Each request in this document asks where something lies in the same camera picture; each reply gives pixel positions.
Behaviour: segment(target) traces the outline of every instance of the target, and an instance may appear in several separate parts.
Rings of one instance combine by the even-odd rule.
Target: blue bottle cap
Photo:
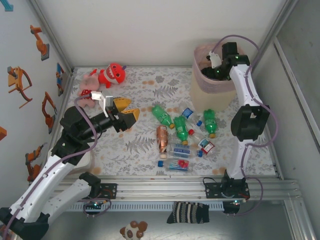
[[[164,161],[158,161],[158,167],[159,168],[162,168],[164,166]]]
[[[197,156],[198,156],[199,158],[202,158],[202,155],[203,155],[203,154],[204,154],[204,152],[201,151],[201,150],[199,150]]]

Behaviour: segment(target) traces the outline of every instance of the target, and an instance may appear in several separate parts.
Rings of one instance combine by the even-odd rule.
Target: green plastic bottle
[[[215,112],[211,109],[203,112],[204,126],[209,133],[209,138],[214,139],[216,137],[217,123],[215,118]]]
[[[155,105],[152,108],[152,114],[162,125],[168,126],[170,129],[175,127],[175,125],[172,123],[171,117],[161,106]]]
[[[175,131],[177,137],[181,140],[182,145],[188,145],[188,131],[186,126],[186,119],[184,116],[175,117],[174,120]]]

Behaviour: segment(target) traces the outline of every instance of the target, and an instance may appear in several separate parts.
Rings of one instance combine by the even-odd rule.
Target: bottle cap
[[[158,167],[162,168],[164,166],[164,161],[160,160],[158,161]]]
[[[195,133],[195,131],[194,131],[193,129],[190,129],[190,130],[188,131],[188,133],[189,133],[189,135],[193,135],[193,134]]]
[[[202,158],[202,155],[203,155],[203,154],[204,154],[204,152],[201,151],[201,150],[199,150],[197,156],[198,156],[199,158]]]

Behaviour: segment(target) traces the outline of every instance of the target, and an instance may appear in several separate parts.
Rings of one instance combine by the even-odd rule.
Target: plush toy
[[[118,63],[111,63],[106,69],[101,69],[99,73],[99,83],[105,84],[108,89],[111,87],[111,83],[120,84],[126,79],[126,69],[127,66],[121,66]],[[92,74],[97,73],[97,69],[93,70]]]
[[[78,96],[84,96],[92,91],[97,91],[100,87],[100,83],[98,80],[98,74],[94,73],[92,75],[85,74],[83,76],[83,80],[80,83]],[[93,108],[96,105],[96,102],[92,100],[91,97],[86,97],[83,99],[80,99],[78,102],[78,105],[82,108],[84,108],[86,105],[88,105],[90,108]]]
[[[139,224],[136,221],[130,222],[127,226],[120,229],[120,233],[126,240],[139,240],[144,236],[148,224],[141,221]]]

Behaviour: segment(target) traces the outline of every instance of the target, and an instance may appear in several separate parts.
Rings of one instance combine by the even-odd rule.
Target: patterned tablecloth
[[[78,68],[67,107],[73,106],[77,97],[79,83],[84,74],[93,68]],[[125,132],[116,133],[113,128],[103,133],[91,155],[93,162],[90,171],[96,175],[129,176],[129,175],[221,175],[231,159],[234,137],[231,134],[231,120],[239,109],[235,98],[229,107],[216,113],[217,131],[213,143],[216,155],[213,159],[194,158],[190,160],[191,172],[172,172],[158,167],[159,149],[156,142],[156,128],[159,122],[152,115],[152,105],[163,106],[172,119],[179,115],[177,106],[186,102],[192,107],[189,96],[191,68],[164,67],[128,67],[126,80],[120,85],[113,84],[109,91],[115,97],[130,98],[132,103],[128,109],[139,108],[140,116],[137,123]],[[94,108],[85,107],[89,117],[101,113],[98,104]],[[187,127],[207,134],[204,129],[190,124]],[[179,143],[175,129],[168,128],[169,142]],[[262,134],[257,143],[263,143]],[[253,148],[246,166],[247,175],[275,175],[273,162],[268,148]]]

